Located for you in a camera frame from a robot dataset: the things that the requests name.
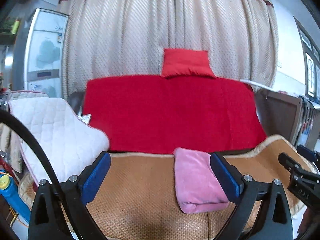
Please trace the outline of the pink corduroy garment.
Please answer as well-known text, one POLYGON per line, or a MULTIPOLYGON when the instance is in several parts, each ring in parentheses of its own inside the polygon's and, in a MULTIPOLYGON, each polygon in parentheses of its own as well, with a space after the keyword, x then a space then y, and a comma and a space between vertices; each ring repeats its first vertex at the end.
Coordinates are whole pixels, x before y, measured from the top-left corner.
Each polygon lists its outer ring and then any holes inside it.
POLYGON ((210 167, 210 154, 176 148, 174 150, 175 192, 183 213, 224 210, 228 198, 210 167))

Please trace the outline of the blue plastic bottle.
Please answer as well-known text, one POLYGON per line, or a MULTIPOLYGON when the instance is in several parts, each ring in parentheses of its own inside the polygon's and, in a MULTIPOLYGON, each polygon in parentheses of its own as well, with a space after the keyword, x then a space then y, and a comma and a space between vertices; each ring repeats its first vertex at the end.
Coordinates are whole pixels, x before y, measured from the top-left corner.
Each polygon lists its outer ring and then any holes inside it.
POLYGON ((31 211, 18 194, 18 188, 13 178, 1 171, 1 195, 8 204, 29 223, 31 211))

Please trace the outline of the white quilted cushion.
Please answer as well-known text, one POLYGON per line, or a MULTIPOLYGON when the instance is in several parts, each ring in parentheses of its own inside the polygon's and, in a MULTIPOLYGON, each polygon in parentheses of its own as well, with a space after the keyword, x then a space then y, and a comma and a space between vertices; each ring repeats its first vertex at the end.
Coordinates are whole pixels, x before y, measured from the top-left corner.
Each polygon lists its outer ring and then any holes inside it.
POLYGON ((79 175, 109 149, 107 135, 80 120, 62 98, 39 95, 10 100, 9 106, 38 141, 61 183, 79 175))

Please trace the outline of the woven rattan bed mat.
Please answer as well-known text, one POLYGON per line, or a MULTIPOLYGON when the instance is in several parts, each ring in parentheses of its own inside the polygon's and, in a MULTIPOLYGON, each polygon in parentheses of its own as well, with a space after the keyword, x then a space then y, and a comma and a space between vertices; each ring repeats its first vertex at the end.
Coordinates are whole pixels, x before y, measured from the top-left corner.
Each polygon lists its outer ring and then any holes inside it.
MULTIPOLYGON (((281 135, 267 137, 252 149, 216 153, 256 181, 280 180, 292 218, 304 203, 287 188, 290 172, 278 161, 282 152, 317 174, 311 161, 281 135)), ((174 155, 109 154, 110 169, 96 197, 86 205, 107 239, 215 239, 235 208, 229 201, 224 210, 183 213, 175 192, 174 155)))

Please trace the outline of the dark framed window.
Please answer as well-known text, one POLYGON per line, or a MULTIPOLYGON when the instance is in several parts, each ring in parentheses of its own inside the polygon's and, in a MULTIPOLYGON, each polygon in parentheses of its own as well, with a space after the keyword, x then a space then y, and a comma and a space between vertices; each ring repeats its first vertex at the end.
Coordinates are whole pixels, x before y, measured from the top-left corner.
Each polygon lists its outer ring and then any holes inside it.
POLYGON ((319 48, 301 23, 294 19, 303 48, 305 95, 309 100, 319 104, 319 48))

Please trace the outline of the red blanket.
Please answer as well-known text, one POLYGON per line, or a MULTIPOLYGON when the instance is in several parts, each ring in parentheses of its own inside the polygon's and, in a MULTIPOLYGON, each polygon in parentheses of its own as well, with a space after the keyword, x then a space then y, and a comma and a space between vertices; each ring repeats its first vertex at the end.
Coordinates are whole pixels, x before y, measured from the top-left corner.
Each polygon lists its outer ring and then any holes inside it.
POLYGON ((112 152, 171 154, 250 149, 266 139, 254 93, 230 79, 135 75, 87 83, 83 113, 112 152))

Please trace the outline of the red pillow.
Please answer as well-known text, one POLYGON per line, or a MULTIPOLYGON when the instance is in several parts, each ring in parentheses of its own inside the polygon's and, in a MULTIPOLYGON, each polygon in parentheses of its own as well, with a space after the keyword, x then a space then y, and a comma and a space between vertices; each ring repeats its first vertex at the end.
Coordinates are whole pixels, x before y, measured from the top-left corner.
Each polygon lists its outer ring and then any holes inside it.
POLYGON ((215 79, 210 68, 208 51, 187 49, 164 49, 161 77, 199 76, 215 79))

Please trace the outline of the silver refrigerator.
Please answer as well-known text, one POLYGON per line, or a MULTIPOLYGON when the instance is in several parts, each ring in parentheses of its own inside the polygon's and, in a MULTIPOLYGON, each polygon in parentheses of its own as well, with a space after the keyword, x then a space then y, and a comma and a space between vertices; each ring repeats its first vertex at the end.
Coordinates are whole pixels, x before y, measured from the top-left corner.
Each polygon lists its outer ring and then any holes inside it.
POLYGON ((37 8, 31 18, 24 52, 24 89, 51 98, 62 96, 62 52, 66 14, 37 8))

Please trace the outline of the beige dotted curtain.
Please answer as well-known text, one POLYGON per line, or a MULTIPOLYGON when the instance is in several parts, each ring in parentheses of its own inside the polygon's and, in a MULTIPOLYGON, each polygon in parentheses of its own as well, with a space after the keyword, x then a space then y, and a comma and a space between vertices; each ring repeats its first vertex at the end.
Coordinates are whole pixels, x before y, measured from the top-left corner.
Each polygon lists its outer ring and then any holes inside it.
POLYGON ((278 27, 270 0, 59 0, 68 15, 62 96, 89 80, 161 72, 164 50, 208 52, 219 77, 271 87, 278 27))

